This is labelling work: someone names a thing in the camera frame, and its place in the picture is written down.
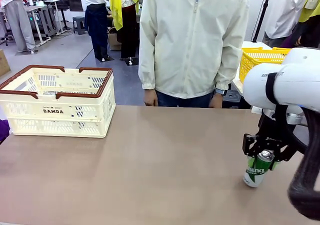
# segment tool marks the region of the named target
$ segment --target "can label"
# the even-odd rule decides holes
[[[263,161],[258,157],[250,157],[248,168],[245,171],[243,181],[250,187],[258,187],[270,168],[271,162]]]

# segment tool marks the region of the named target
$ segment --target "can lid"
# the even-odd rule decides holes
[[[271,162],[275,158],[275,155],[273,151],[263,150],[259,153],[259,158],[265,162]]]

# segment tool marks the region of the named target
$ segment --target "white plastic basket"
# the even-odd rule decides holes
[[[110,68],[30,65],[0,85],[13,134],[104,138],[116,102]]]

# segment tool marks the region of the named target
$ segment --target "hand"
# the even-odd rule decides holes
[[[301,40],[301,36],[299,37],[298,41],[296,41],[295,44],[294,44],[296,47],[301,46],[300,40]]]
[[[224,96],[220,93],[216,93],[210,104],[209,104],[209,108],[210,109],[222,109],[222,102],[224,101]]]
[[[144,90],[144,103],[148,107],[158,107],[158,96],[156,90]]]

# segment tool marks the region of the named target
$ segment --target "stool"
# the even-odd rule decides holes
[[[83,16],[75,16],[72,18],[73,20],[73,33],[78,32],[78,35],[82,35],[86,33],[85,30],[85,18]]]

